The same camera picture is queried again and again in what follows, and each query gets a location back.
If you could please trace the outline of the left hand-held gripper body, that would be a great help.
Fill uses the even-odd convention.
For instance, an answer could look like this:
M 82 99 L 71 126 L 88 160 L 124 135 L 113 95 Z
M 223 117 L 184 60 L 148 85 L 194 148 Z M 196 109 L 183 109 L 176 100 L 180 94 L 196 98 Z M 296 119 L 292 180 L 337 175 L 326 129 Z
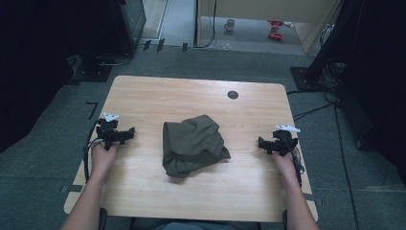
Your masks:
M 118 131 L 118 118 L 119 115 L 109 114 L 103 112 L 102 118 L 97 121 L 97 138 L 96 142 L 104 142 L 104 147 L 109 150 L 110 147 L 116 143 L 120 143 L 120 138 L 123 135 L 128 135 L 127 131 Z

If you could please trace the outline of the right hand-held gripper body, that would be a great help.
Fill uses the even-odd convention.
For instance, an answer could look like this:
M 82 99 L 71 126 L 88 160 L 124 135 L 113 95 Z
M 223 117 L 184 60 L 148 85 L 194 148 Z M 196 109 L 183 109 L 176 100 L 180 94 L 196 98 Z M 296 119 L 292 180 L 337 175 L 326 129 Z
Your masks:
M 275 139 L 271 152 L 278 152 L 281 156 L 292 153 L 298 145 L 298 139 L 292 137 L 292 132 L 300 132 L 299 128 L 290 125 L 276 125 L 276 130 L 272 132 Z

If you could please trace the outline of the olive green shorts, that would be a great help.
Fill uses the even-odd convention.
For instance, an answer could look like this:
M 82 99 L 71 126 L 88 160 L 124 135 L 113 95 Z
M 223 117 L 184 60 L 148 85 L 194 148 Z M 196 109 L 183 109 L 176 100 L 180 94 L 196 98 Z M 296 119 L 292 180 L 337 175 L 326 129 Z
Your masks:
M 163 124 L 163 161 L 168 176 L 185 178 L 190 173 L 230 159 L 219 125 L 208 115 L 180 123 Z

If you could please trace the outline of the person's right hand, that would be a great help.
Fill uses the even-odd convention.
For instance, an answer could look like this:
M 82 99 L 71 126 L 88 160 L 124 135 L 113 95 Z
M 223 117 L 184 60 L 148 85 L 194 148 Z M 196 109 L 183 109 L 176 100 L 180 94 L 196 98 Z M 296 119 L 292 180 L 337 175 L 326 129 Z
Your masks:
M 272 154 L 276 167 L 283 181 L 297 181 L 293 158 L 290 153 L 281 156 L 278 152 Z

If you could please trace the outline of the person's left hand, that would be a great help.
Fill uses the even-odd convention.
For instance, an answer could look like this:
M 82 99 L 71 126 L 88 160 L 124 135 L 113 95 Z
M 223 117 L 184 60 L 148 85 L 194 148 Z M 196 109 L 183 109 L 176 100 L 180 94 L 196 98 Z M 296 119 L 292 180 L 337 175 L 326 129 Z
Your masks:
M 114 143 L 110 149 L 102 144 L 94 144 L 92 150 L 92 176 L 105 176 L 115 161 L 118 145 Z

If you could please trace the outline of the black stand base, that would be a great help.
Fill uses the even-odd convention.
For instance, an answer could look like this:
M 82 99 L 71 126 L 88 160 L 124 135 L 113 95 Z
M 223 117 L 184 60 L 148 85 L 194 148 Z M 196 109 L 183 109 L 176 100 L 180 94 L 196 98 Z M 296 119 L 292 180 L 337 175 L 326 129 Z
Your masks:
M 78 56 L 79 66 L 72 81 L 107 82 L 112 67 L 98 62 L 94 55 Z
M 309 80 L 306 76 L 307 67 L 295 67 L 290 68 L 292 77 L 295 81 L 296 88 L 300 91 L 306 92 L 323 92 L 324 87 L 317 81 Z

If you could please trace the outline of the person's lap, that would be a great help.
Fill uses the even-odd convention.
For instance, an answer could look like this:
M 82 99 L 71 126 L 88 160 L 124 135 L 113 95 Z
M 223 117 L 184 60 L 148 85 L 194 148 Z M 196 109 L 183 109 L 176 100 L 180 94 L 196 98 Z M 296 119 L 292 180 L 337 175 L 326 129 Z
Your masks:
M 130 230 L 261 230 L 261 226 L 252 221 L 134 218 Z

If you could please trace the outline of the black curtain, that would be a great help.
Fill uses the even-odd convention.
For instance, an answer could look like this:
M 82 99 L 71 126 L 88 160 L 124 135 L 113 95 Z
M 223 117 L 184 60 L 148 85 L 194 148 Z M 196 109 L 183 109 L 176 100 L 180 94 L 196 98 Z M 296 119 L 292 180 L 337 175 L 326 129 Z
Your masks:
M 0 0 L 0 153 L 27 136 L 110 21 L 110 0 Z
M 306 80 L 334 63 L 345 65 L 333 79 L 357 134 L 406 186 L 406 0 L 344 0 Z

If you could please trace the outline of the black equipment cabinet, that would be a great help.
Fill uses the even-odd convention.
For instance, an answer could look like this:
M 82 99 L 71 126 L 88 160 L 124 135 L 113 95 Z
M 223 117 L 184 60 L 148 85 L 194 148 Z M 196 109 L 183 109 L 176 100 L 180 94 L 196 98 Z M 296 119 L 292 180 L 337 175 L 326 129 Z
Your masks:
M 121 53 L 132 55 L 147 22 L 143 0 L 110 0 Z

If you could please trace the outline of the light wooden cabinet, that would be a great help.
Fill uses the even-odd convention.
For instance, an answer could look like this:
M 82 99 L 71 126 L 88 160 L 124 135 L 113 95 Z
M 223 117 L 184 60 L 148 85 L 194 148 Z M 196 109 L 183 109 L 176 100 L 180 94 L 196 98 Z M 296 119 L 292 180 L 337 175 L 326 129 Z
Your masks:
M 293 22 L 303 50 L 309 54 L 322 29 L 334 19 L 344 0 L 196 0 L 196 44 L 201 45 L 201 17 Z

